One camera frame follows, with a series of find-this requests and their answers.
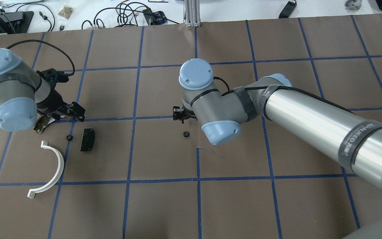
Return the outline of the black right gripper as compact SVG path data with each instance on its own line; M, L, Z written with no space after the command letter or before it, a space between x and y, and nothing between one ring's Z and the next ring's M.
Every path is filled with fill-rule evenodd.
M182 107L173 106L172 118L173 120L179 120L182 124L184 124L184 121L188 119L197 120L197 117L194 111L187 109L185 106L182 106Z

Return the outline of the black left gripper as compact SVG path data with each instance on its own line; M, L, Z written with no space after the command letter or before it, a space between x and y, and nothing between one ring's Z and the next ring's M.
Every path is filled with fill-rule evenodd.
M40 83L34 97L38 113L59 120L61 117L69 119L85 120L86 110L77 102L68 104L61 94L55 89L58 83L67 83L71 74L58 71L53 68L44 71L36 71L40 77Z

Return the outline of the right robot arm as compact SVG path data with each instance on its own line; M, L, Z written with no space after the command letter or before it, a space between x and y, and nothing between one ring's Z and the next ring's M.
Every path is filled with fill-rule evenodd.
M261 115L382 190L382 123L299 88L282 74L272 74L221 94L211 65L189 59L179 70L182 107L174 120L195 118L212 145L241 133L240 124ZM382 239L382 218L348 239Z

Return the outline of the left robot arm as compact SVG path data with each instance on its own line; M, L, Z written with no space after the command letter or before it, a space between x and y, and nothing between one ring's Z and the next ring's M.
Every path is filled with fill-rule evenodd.
M35 71L12 50L0 48L0 129L42 133L61 118L84 121L86 110L65 102L55 88L72 75L53 68Z

